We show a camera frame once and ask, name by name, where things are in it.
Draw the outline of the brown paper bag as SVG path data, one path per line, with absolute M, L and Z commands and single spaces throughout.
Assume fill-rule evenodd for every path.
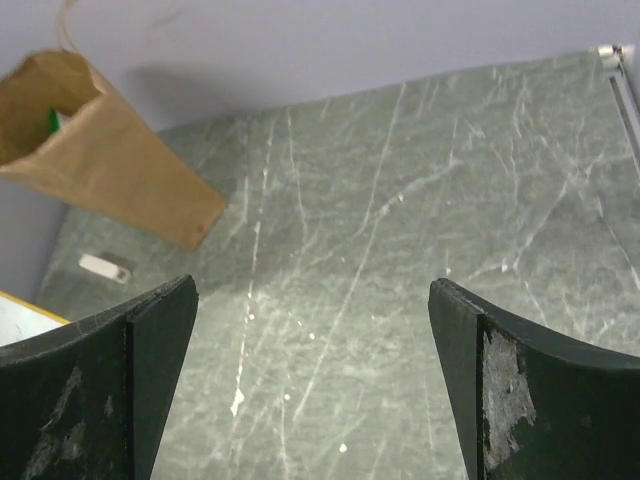
M 73 44 L 35 51 L 1 80 L 1 176 L 195 250 L 226 199 L 154 133 Z M 51 136 L 48 113 L 69 117 Z

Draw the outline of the green Chuba chips bag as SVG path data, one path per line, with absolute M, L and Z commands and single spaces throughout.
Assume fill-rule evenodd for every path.
M 50 135 L 53 136 L 61 131 L 66 126 L 68 121 L 68 116 L 64 115 L 58 110 L 55 110 L 54 108 L 50 108 L 48 113 Z

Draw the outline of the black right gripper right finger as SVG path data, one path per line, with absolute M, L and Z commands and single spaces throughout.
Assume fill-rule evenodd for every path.
M 637 357 L 446 278 L 432 282 L 428 311 L 469 478 L 638 478 Z

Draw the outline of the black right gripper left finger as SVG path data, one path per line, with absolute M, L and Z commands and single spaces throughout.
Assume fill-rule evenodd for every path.
M 2 478 L 150 478 L 197 309 L 184 275 L 2 347 Z

